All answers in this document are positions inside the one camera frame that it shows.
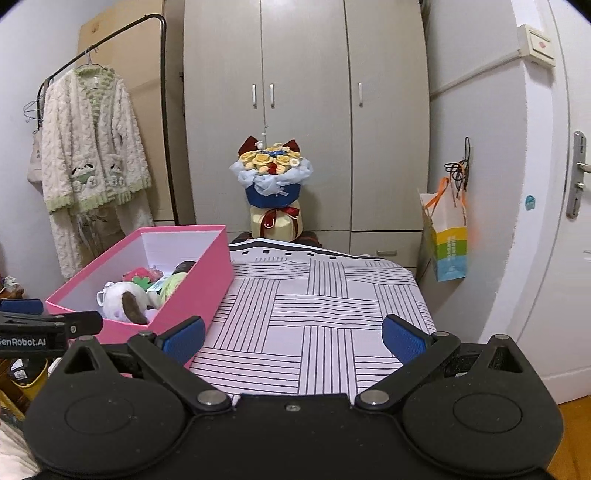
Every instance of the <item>cabinet handle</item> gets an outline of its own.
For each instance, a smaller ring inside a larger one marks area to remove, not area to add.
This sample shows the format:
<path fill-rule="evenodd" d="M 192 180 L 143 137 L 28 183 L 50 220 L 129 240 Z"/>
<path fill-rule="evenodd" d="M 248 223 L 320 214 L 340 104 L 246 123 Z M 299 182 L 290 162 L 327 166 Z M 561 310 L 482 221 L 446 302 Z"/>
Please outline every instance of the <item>cabinet handle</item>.
<path fill-rule="evenodd" d="M 390 252 L 381 252 L 376 250 L 375 254 L 377 257 L 396 257 L 396 255 L 398 255 L 398 250 L 392 250 Z"/>

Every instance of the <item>green plush toy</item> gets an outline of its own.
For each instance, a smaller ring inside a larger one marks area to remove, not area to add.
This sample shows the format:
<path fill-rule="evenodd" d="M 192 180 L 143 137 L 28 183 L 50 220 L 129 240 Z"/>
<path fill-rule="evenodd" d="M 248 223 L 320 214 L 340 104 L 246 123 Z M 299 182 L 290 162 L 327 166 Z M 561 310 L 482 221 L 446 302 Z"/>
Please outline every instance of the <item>green plush toy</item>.
<path fill-rule="evenodd" d="M 164 302 L 168 300 L 186 276 L 186 273 L 175 273 L 166 279 L 162 285 L 162 290 L 160 290 L 161 304 L 164 304 Z"/>
<path fill-rule="evenodd" d="M 135 283 L 136 285 L 139 285 L 140 287 L 142 287 L 144 289 L 144 291 L 148 290 L 148 288 L 152 284 L 148 277 L 139 278 L 137 275 L 134 278 L 132 278 L 131 281 L 133 283 Z"/>

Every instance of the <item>clothes rack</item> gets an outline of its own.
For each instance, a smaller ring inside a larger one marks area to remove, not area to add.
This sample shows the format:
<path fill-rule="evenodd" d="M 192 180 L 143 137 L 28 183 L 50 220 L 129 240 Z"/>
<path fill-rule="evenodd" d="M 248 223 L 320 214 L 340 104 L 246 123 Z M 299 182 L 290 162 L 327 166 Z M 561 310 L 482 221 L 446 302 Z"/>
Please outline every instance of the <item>clothes rack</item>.
<path fill-rule="evenodd" d="M 63 72 L 66 68 L 76 62 L 78 59 L 81 59 L 84 55 L 91 52 L 95 48 L 98 48 L 100 45 L 109 41 L 111 38 L 116 37 L 117 35 L 129 30 L 130 28 L 139 25 L 147 20 L 152 18 L 157 19 L 160 22 L 160 99 L 161 99 L 161 110 L 162 110 L 162 129 L 163 129 L 163 137 L 164 137 L 164 156 L 166 159 L 166 168 L 168 174 L 168 185 L 170 188 L 170 197 L 172 200 L 172 208 L 173 208 L 173 215 L 174 215 L 174 222 L 178 225 L 178 213 L 177 213 L 177 206 L 176 206 L 176 199 L 174 197 L 174 187 L 173 187 L 173 175 L 172 169 L 170 166 L 170 148 L 168 145 L 168 123 L 167 123 L 167 115 L 166 115 L 166 87 L 165 87 L 165 78 L 166 78 L 166 19 L 160 14 L 149 14 L 145 15 L 142 18 L 138 18 L 134 22 L 127 24 L 126 26 L 120 28 L 119 30 L 113 32 L 110 35 L 107 35 L 105 38 L 99 40 L 95 44 L 86 48 L 82 53 L 78 54 L 76 57 L 71 59 L 68 63 L 64 66 L 56 70 L 54 73 L 49 75 L 37 91 L 37 126 L 40 129 L 43 125 L 43 114 L 41 112 L 41 105 L 45 104 L 45 91 L 47 90 L 47 86 L 49 83 L 61 72 Z"/>

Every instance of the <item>red ribbon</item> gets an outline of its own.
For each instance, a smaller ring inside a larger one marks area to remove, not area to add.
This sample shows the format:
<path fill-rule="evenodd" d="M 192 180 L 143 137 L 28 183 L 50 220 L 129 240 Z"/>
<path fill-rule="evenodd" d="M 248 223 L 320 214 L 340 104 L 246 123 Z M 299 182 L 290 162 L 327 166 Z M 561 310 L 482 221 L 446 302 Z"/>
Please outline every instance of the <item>red ribbon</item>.
<path fill-rule="evenodd" d="M 291 221 L 294 224 L 294 231 L 296 232 L 295 237 L 298 238 L 300 236 L 300 225 L 297 222 L 297 218 L 300 215 L 300 209 L 295 207 L 272 208 L 271 210 L 267 210 L 261 222 L 261 237 L 265 238 L 265 228 L 273 228 L 275 226 L 277 212 L 283 212 L 291 218 Z"/>

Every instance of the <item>blue gripper pad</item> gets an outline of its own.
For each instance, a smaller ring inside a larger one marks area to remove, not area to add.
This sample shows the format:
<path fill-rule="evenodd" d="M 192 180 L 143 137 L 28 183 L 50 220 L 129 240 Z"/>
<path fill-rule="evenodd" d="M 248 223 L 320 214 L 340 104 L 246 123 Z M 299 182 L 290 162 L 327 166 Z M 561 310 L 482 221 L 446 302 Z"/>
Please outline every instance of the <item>blue gripper pad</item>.
<path fill-rule="evenodd" d="M 158 335 L 155 345 L 184 365 L 201 350 L 205 342 L 205 330 L 203 319 L 194 316 Z"/>
<path fill-rule="evenodd" d="M 403 365 L 433 343 L 430 335 L 396 315 L 388 315 L 382 322 L 382 341 Z"/>

